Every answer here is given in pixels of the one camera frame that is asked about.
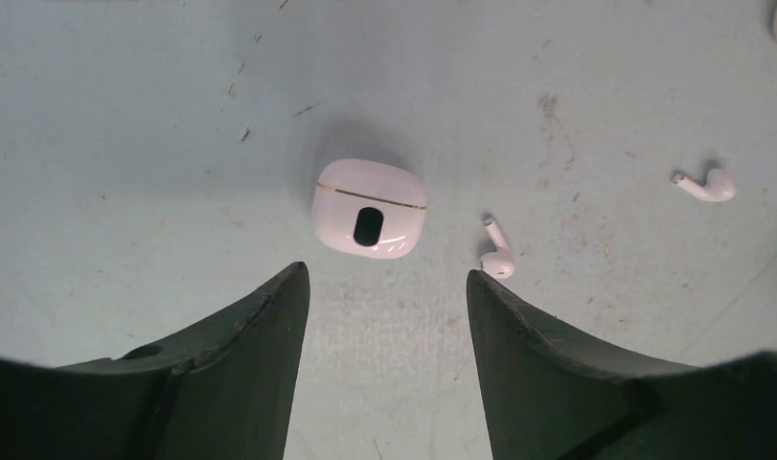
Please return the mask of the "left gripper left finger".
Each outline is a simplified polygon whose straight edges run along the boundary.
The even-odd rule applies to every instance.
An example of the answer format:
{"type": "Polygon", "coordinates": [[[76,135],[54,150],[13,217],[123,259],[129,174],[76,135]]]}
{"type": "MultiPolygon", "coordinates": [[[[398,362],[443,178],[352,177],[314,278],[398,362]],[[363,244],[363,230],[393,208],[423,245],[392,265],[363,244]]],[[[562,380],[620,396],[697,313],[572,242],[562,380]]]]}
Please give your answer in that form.
{"type": "Polygon", "coordinates": [[[309,314],[309,271],[117,359],[0,357],[0,459],[280,459],[309,314]]]}

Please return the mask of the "white earbud charging case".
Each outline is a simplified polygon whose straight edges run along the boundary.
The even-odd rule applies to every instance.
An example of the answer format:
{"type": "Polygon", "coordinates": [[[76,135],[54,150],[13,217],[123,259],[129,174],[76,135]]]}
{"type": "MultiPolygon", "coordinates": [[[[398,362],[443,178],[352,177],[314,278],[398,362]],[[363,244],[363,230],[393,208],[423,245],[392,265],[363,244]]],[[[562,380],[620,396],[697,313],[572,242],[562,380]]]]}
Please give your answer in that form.
{"type": "Polygon", "coordinates": [[[345,158],[319,174],[311,206],[315,235],[325,246],[370,259],[408,255],[419,242],[428,205],[413,173],[345,158]]]}

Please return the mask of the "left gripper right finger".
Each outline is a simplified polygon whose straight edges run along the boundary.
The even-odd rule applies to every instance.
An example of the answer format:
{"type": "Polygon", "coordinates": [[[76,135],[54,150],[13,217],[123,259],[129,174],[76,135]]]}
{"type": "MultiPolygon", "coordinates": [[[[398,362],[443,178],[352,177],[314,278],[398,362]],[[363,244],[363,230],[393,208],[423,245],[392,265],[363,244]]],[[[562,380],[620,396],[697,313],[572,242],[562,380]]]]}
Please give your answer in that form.
{"type": "Polygon", "coordinates": [[[496,459],[777,459],[777,351],[694,367],[608,343],[467,277],[496,459]]]}

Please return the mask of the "white earbud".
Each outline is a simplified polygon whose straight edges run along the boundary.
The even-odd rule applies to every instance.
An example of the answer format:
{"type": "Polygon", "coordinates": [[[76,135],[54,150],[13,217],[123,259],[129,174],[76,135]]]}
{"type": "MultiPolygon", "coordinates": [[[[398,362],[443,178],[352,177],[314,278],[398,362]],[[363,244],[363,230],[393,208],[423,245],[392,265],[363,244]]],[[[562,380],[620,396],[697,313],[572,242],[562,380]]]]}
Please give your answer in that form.
{"type": "Polygon", "coordinates": [[[494,250],[479,259],[481,269],[496,280],[508,279],[515,272],[514,252],[511,245],[493,215],[484,217],[483,226],[494,250]]]}
{"type": "Polygon", "coordinates": [[[674,175],[672,183],[685,193],[703,202],[725,202],[737,194],[731,175],[726,170],[719,168],[710,170],[706,174],[703,184],[695,182],[683,173],[674,175]]]}

